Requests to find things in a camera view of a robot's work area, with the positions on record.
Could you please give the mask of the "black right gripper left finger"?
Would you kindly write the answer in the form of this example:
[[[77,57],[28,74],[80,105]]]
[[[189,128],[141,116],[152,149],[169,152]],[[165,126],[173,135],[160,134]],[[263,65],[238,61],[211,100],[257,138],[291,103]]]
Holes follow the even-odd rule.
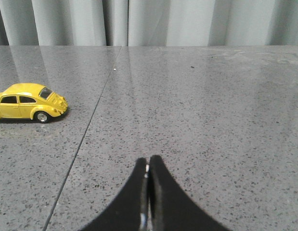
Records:
[[[145,158],[136,161],[128,181],[112,203],[83,231],[145,231],[148,218],[148,172]]]

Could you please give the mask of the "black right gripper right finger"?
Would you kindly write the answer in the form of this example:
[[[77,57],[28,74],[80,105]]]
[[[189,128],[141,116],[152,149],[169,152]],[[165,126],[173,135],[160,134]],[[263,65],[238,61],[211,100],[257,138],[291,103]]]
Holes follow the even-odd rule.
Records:
[[[159,155],[150,159],[149,182],[153,230],[227,230],[186,195]]]

